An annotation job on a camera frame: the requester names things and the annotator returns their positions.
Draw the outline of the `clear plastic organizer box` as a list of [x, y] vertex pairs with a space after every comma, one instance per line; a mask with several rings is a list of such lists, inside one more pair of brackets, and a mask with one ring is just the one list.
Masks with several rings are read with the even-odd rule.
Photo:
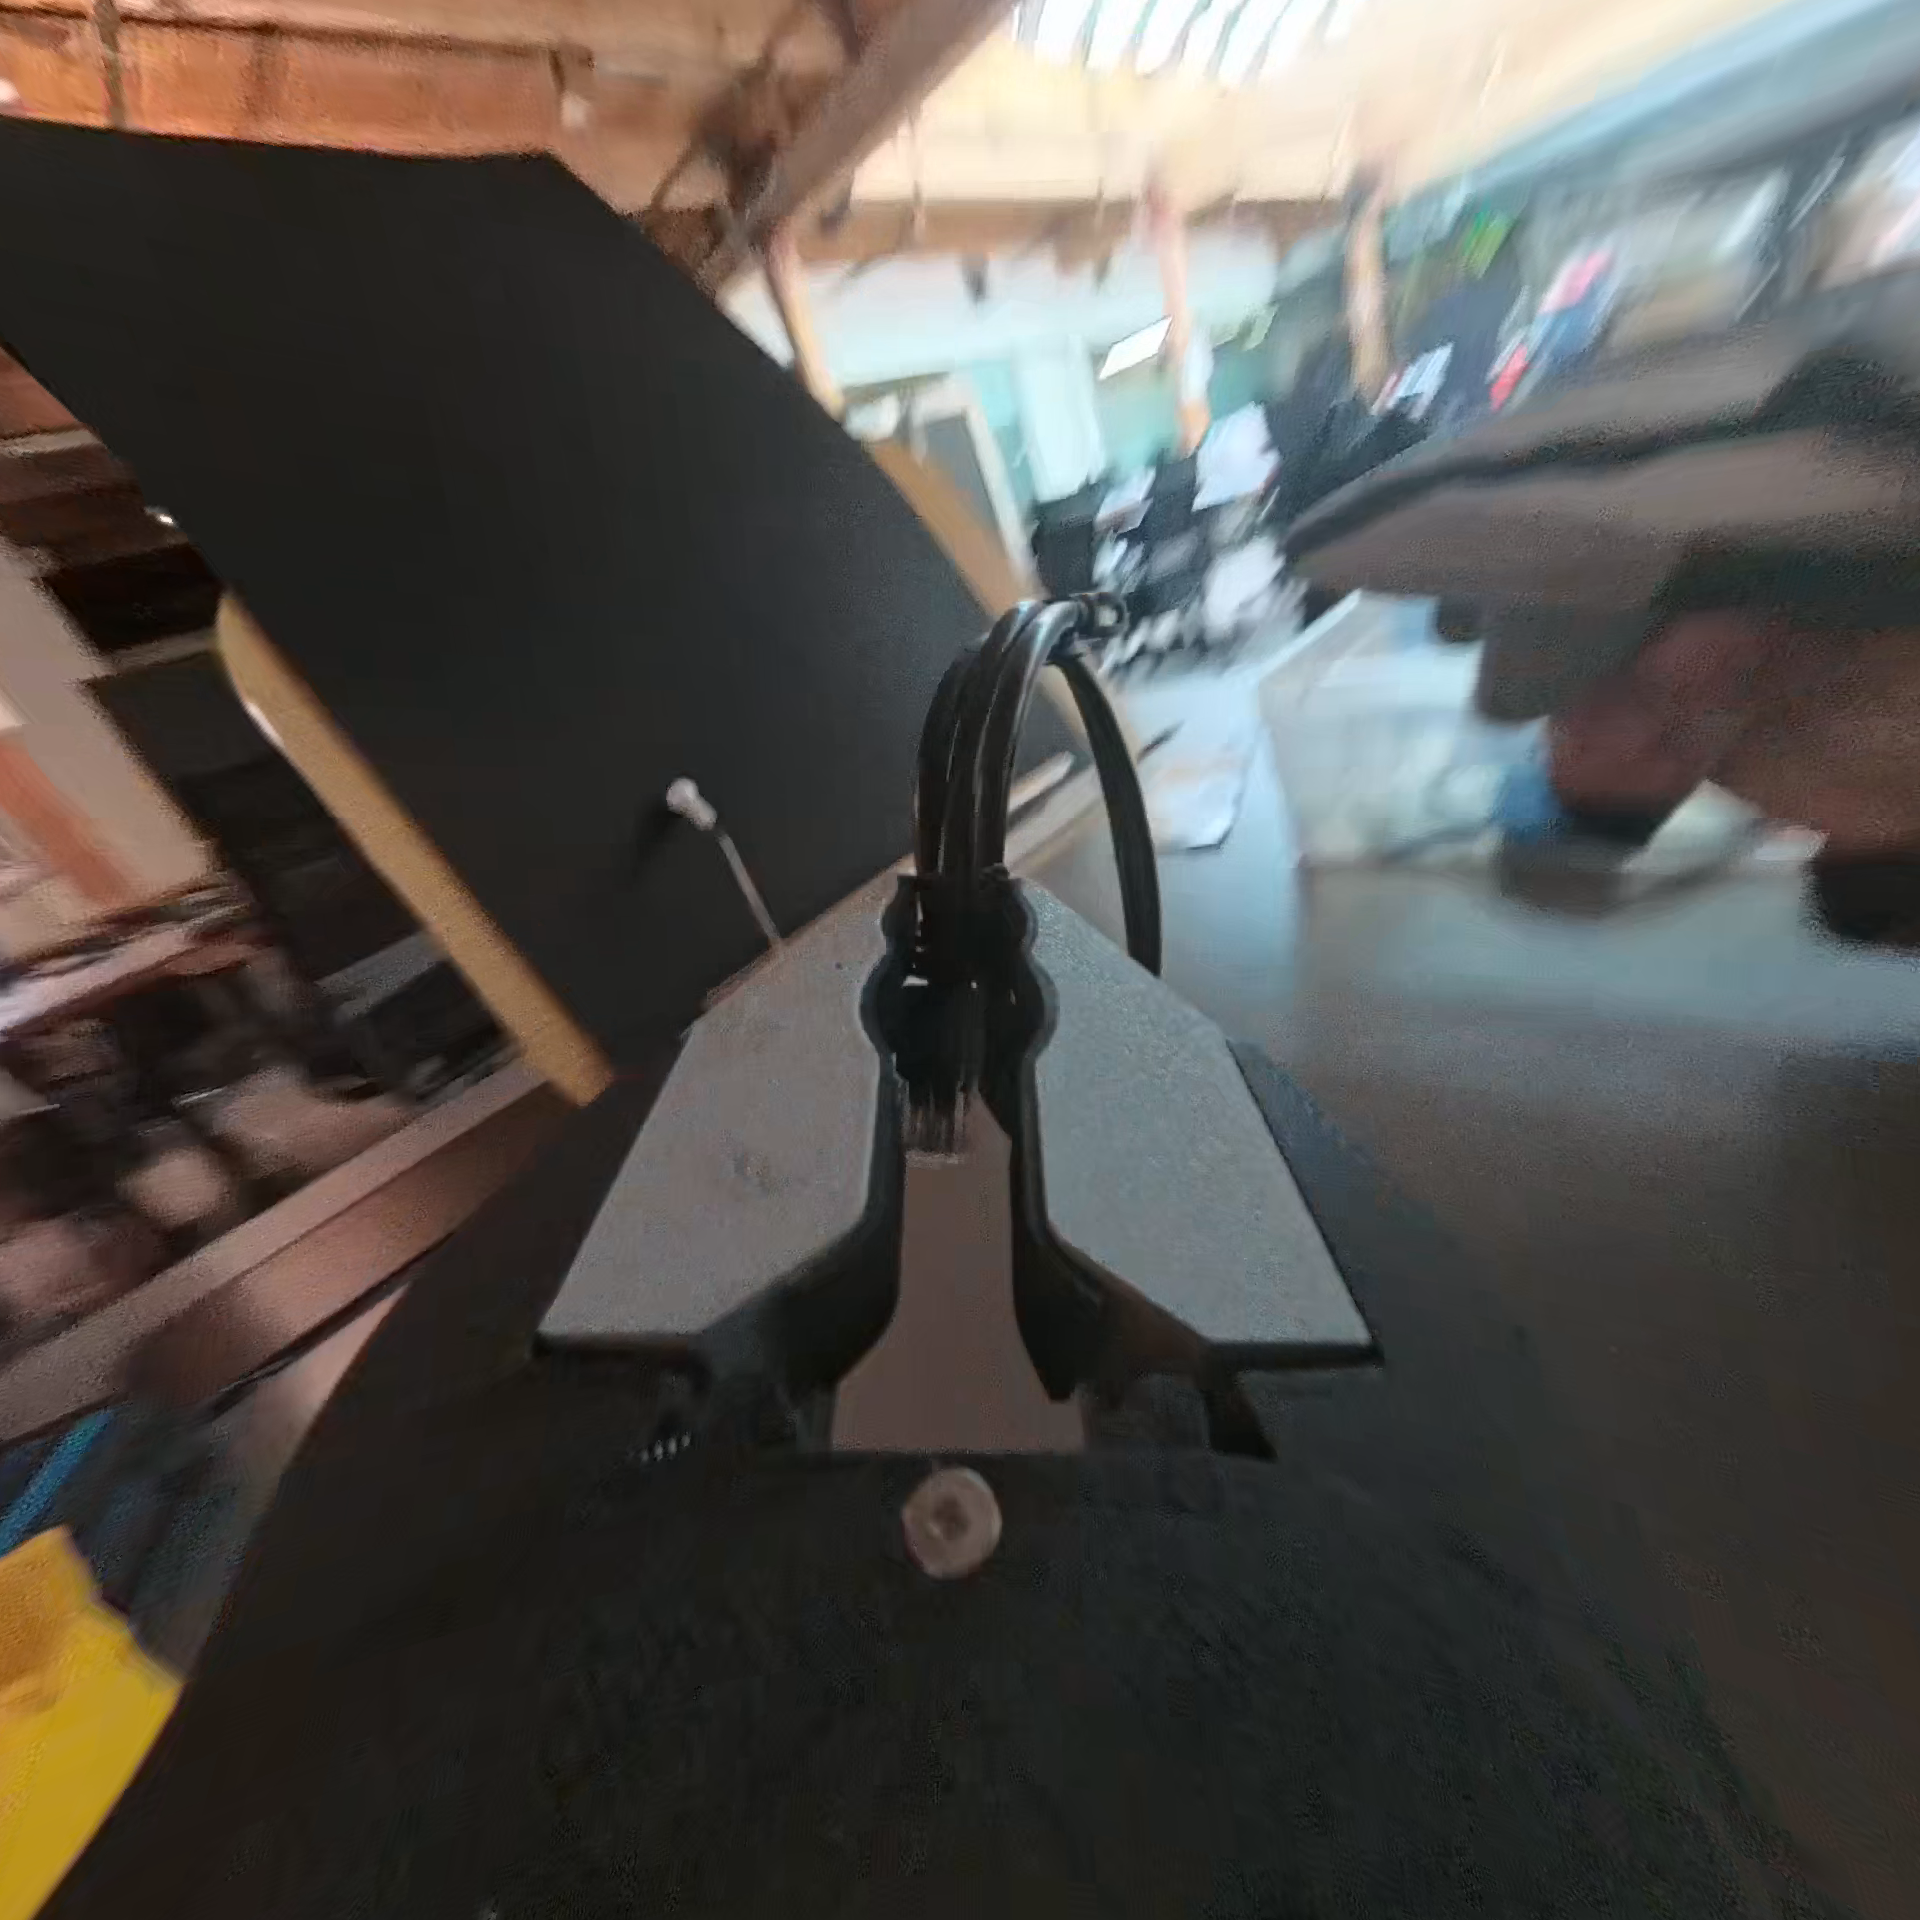
[[1667, 896], [1746, 874], [1791, 874], [1817, 836], [1763, 822], [1700, 787], [1656, 831], [1573, 827], [1557, 844], [1508, 844], [1494, 827], [1499, 776], [1542, 760], [1542, 723], [1474, 713], [1480, 650], [1437, 637], [1427, 606], [1343, 597], [1262, 679], [1262, 719], [1312, 877], [1499, 874], [1512, 886], [1595, 882]]

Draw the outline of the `glossy flat tile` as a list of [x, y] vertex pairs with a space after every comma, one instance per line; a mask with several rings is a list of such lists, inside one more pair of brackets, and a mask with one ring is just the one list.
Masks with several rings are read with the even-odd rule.
[[1223, 847], [1242, 812], [1255, 729], [1179, 728], [1144, 764], [1144, 804], [1159, 856]]

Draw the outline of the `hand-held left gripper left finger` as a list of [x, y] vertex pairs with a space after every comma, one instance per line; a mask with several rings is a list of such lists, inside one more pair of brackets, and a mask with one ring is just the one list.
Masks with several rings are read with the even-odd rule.
[[881, 1032], [902, 877], [698, 1015], [539, 1346], [830, 1394], [898, 1309], [902, 1080]]

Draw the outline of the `row of black office chairs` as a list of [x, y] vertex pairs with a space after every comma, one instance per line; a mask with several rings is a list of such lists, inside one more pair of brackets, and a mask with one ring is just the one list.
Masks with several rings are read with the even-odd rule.
[[1125, 676], [1171, 659], [1227, 659], [1281, 606], [1267, 502], [1281, 461], [1267, 407], [1218, 418], [1196, 454], [1039, 502], [1030, 557], [1047, 596], [1095, 592], [1117, 624], [1089, 650]]

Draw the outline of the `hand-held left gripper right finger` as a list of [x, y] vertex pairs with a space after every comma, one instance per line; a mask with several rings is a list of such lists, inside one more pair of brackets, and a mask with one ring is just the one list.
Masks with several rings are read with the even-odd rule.
[[1016, 1317], [1050, 1397], [1370, 1365], [1228, 1037], [1035, 882], [1006, 886]]

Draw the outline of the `black board with wooden frame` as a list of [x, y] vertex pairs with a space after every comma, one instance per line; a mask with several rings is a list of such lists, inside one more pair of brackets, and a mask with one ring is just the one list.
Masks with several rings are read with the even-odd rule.
[[577, 1104], [907, 856], [989, 632], [894, 479], [550, 157], [4, 117], [4, 345], [132, 466], [423, 856]]

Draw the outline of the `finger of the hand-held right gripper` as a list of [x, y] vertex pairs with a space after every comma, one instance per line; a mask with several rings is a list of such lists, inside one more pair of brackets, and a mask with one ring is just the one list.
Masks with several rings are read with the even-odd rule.
[[1318, 588], [1469, 614], [1474, 709], [1539, 723], [1691, 614], [1917, 624], [1917, 447], [1741, 438], [1602, 466], [1375, 480], [1290, 530]]

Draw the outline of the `yellow plastic bin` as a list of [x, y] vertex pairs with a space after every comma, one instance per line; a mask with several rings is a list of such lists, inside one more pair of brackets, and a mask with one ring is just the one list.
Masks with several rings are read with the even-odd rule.
[[182, 1682], [67, 1528], [4, 1555], [4, 1918], [35, 1918], [173, 1715]]

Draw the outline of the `person's right hand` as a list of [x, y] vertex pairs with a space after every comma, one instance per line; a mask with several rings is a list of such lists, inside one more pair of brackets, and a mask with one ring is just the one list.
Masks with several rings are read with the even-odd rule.
[[1665, 809], [1700, 783], [1838, 856], [1917, 847], [1917, 632], [1691, 614], [1545, 728], [1579, 809]]

